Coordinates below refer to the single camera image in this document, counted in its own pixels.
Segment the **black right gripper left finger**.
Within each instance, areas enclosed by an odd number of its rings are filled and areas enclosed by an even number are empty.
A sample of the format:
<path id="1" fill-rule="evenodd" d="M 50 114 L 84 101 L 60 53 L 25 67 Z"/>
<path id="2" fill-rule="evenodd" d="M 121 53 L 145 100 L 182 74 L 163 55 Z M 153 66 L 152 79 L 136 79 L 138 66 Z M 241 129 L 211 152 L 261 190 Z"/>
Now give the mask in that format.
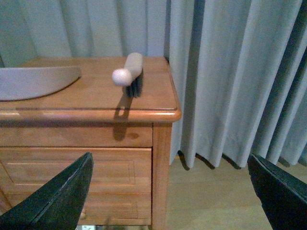
<path id="1" fill-rule="evenodd" d="M 87 152 L 24 201 L 1 215 L 2 230 L 73 230 L 77 227 L 93 173 Z"/>

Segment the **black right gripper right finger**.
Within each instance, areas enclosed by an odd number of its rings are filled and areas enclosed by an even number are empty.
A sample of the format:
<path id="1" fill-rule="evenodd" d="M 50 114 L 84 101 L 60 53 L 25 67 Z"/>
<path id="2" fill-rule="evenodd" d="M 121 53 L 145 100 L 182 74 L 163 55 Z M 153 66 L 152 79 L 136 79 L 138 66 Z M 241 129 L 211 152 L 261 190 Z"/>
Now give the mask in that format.
<path id="1" fill-rule="evenodd" d="M 250 154 L 248 171 L 274 230 L 307 228 L 307 184 L 260 155 Z"/>

